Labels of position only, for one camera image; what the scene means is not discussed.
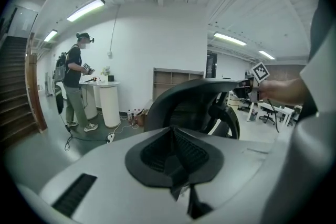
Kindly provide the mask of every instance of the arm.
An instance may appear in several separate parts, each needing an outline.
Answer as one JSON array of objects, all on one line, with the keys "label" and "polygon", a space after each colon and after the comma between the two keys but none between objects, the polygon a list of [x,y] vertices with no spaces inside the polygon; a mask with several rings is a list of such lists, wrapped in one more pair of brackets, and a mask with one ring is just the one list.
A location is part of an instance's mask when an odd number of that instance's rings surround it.
[{"label": "arm", "polygon": [[82,72],[83,74],[87,74],[89,72],[89,70],[86,70],[84,67],[74,63],[74,62],[71,62],[68,64],[68,67],[72,70],[75,70],[75,71],[80,71]]},{"label": "arm", "polygon": [[303,104],[308,89],[302,79],[288,81],[264,80],[259,87],[260,98],[278,101],[288,105]]},{"label": "arm", "polygon": [[80,66],[79,59],[80,59],[80,49],[76,47],[72,47],[72,49],[69,51],[68,55],[68,68],[74,70],[74,71],[80,71],[83,74],[87,74],[88,70],[86,70],[84,67]]}]

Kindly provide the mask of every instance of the fluorescent light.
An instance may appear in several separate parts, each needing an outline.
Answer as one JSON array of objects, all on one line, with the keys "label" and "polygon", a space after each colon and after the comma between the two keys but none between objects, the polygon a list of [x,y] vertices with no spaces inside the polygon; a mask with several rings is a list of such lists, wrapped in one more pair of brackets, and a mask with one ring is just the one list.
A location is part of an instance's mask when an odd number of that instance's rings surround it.
[{"label": "fluorescent light", "polygon": [[49,35],[45,38],[44,41],[48,42],[49,40],[51,40],[53,38],[53,36],[57,34],[56,30],[51,30],[51,32],[49,33]]},{"label": "fluorescent light", "polygon": [[215,37],[222,38],[222,39],[225,39],[225,40],[228,40],[228,41],[231,41],[231,42],[234,42],[234,43],[239,44],[239,45],[242,45],[242,46],[246,45],[245,42],[242,42],[242,41],[240,41],[240,40],[238,40],[238,39],[235,39],[235,38],[233,38],[233,37],[225,36],[225,35],[220,34],[220,33],[215,33],[214,36],[215,36]]},{"label": "fluorescent light", "polygon": [[104,0],[94,0],[91,3],[85,5],[83,8],[76,11],[75,13],[73,13],[72,15],[70,15],[70,17],[68,17],[67,20],[69,20],[70,22],[73,22],[74,20],[77,20],[79,17],[83,16],[84,14],[98,7],[103,6],[104,4],[105,4]]},{"label": "fluorescent light", "polygon": [[260,52],[261,54],[265,55],[266,57],[268,57],[268,58],[271,59],[271,60],[274,60],[274,59],[275,59],[274,57],[272,57],[271,55],[267,54],[267,53],[264,52],[263,50],[260,50],[259,52]]}]

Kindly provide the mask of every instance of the white wall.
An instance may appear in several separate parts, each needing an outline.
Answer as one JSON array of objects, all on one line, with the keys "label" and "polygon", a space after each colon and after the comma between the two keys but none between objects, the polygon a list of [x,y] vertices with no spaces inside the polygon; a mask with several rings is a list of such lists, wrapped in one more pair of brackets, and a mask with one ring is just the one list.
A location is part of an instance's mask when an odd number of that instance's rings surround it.
[{"label": "white wall", "polygon": [[76,42],[78,31],[88,32],[95,39],[90,49],[82,50],[82,62],[92,66],[96,70],[93,75],[100,77],[101,69],[110,66],[114,79],[121,82],[118,94],[123,112],[141,109],[152,99],[154,67],[205,71],[205,7],[186,3],[164,7],[157,3],[122,5],[109,59],[115,12],[116,9],[109,9],[89,16],[62,34],[60,43],[37,63],[38,83],[44,83],[43,70],[53,70],[56,58]]},{"label": "white wall", "polygon": [[239,58],[217,54],[216,79],[231,78],[232,80],[241,80],[245,77],[245,71],[250,69],[248,62]]}]

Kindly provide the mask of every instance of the white desk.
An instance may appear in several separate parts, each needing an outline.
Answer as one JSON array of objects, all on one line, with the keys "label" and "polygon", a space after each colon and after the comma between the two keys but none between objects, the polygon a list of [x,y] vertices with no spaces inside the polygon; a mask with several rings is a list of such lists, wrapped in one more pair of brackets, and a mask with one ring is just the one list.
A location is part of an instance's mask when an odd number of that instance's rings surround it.
[{"label": "white desk", "polygon": [[[272,106],[270,104],[267,104],[267,103],[257,103],[258,104],[258,111],[257,111],[257,114],[259,113],[259,110],[260,110],[260,107],[264,107],[264,108],[267,108],[267,109],[270,109],[270,110],[273,110]],[[254,107],[254,103],[251,104],[251,108],[250,108],[250,111],[248,112],[248,116],[247,116],[247,120],[246,121],[250,121],[250,117],[251,117],[251,114],[252,114],[252,111],[253,111],[253,107]],[[279,111],[280,113],[283,113],[285,114],[285,118],[284,118],[284,121],[282,123],[282,126],[281,126],[281,129],[284,127],[284,126],[288,126],[288,123],[289,123],[289,120],[290,120],[290,116],[292,115],[292,113],[294,112],[293,109],[290,109],[290,108],[278,108],[277,106],[273,106],[274,109],[276,111]]]},{"label": "white desk", "polygon": [[85,107],[85,114],[88,119],[95,117],[97,112],[95,93],[93,87],[99,87],[101,100],[101,111],[103,113],[105,126],[108,128],[116,127],[120,123],[118,91],[116,81],[90,81],[81,82],[81,89]]}]

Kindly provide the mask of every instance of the backpack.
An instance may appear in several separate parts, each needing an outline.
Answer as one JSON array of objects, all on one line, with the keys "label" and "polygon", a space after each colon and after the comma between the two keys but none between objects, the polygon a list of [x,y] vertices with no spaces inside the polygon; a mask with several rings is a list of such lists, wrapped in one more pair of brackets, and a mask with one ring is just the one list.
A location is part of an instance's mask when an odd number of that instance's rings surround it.
[{"label": "backpack", "polygon": [[54,71],[54,81],[55,81],[55,83],[64,81],[65,70],[66,70],[65,63],[66,63],[66,60],[67,60],[67,55],[70,53],[70,51],[73,48],[75,48],[75,47],[72,47],[68,52],[62,52],[61,55],[58,57],[58,59],[56,61],[55,71]]}]

